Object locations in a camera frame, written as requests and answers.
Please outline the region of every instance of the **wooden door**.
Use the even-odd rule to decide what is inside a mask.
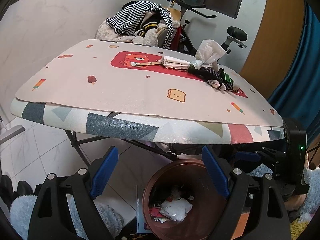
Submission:
[[[304,0],[267,0],[259,31],[240,75],[266,99],[287,74],[304,21]]]

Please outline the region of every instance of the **tile floor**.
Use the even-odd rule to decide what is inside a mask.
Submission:
[[[64,130],[19,117],[12,120],[8,128],[17,124],[23,125],[26,131],[0,145],[2,174],[11,178],[13,190],[20,180],[27,181],[35,189],[49,173],[53,172],[58,177],[68,176],[85,167]],[[91,135],[77,134],[77,137],[81,140]],[[82,144],[81,148],[92,162],[101,158],[111,145],[118,148],[119,161],[97,201],[114,208],[127,224],[136,215],[136,185],[146,185],[152,175],[170,161],[113,138]]]

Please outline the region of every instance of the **blue curtain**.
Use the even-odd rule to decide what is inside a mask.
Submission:
[[[296,56],[268,101],[282,117],[294,117],[302,123],[307,130],[307,145],[319,135],[320,23],[307,3]]]

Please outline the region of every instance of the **mop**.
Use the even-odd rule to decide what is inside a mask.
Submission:
[[[7,140],[10,140],[12,137],[18,135],[19,133],[22,133],[26,129],[22,125],[16,125],[12,127],[11,129],[7,129],[7,126],[4,124],[1,116],[0,116],[0,121],[2,122],[5,132],[0,135],[0,145],[6,142]]]

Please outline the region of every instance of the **metal screw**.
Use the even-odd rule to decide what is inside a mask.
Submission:
[[[82,169],[79,169],[78,174],[79,175],[84,175],[84,174],[86,174],[86,172],[87,172],[87,169],[82,168]]]
[[[53,179],[54,178],[54,174],[53,173],[50,173],[48,176],[47,176],[48,179]]]
[[[264,175],[266,177],[266,179],[270,180],[272,179],[272,175],[270,173],[267,173],[266,175]]]
[[[241,169],[235,168],[233,169],[233,173],[236,175],[240,175],[242,173]]]

